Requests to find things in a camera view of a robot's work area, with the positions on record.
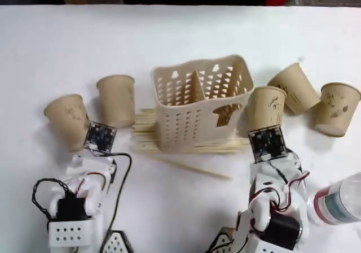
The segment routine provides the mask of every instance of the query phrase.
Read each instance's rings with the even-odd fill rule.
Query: black circuit board
[[[113,147],[117,128],[91,121],[84,142],[84,148],[110,153]]]
[[[256,163],[286,157],[287,148],[280,126],[271,126],[248,132]]]

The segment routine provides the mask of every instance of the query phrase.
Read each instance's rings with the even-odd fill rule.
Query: paper cup
[[[318,109],[315,129],[328,136],[342,137],[361,100],[361,93],[341,82],[330,82],[321,91],[322,103]]]
[[[294,63],[278,73],[268,83],[287,93],[285,104],[299,115],[320,102],[320,96],[302,71],[299,63]]]
[[[44,114],[69,151],[83,148],[90,122],[80,95],[66,95],[54,100],[45,108]]]
[[[273,86],[255,88],[248,102],[248,131],[281,125],[286,96]]]
[[[102,78],[96,84],[104,111],[104,123],[116,128],[134,124],[134,79],[128,75]]]

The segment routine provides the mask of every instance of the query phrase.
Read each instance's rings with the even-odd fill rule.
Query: plastic bottle
[[[361,221],[361,172],[312,195],[307,201],[307,213],[318,225]]]

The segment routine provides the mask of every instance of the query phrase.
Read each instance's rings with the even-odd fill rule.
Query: beige plastic basket
[[[246,63],[238,55],[159,67],[152,77],[156,134],[166,152],[229,138],[253,91]]]

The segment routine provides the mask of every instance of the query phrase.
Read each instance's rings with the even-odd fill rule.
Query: white tabletop
[[[135,78],[137,109],[151,108],[153,67],[229,54],[245,58],[258,86],[301,61],[317,91],[331,81],[360,88],[360,45],[361,8],[0,7],[1,252],[48,252],[46,218],[31,193],[38,179],[60,177],[69,160],[42,114],[54,98],[81,94],[96,120],[96,81],[123,73]],[[311,183],[325,186],[360,171],[360,118],[359,107],[347,135],[335,139],[312,131],[308,115],[284,117],[286,144],[311,171]],[[117,137],[114,150],[128,151],[129,130]],[[233,180],[134,155],[114,227],[126,232],[135,252],[204,252],[246,208],[250,148],[237,156],[187,158]],[[124,171],[126,161],[119,162]],[[118,175],[108,216],[120,181]],[[48,189],[38,197],[46,206]],[[311,231],[305,252],[359,251],[359,224]]]

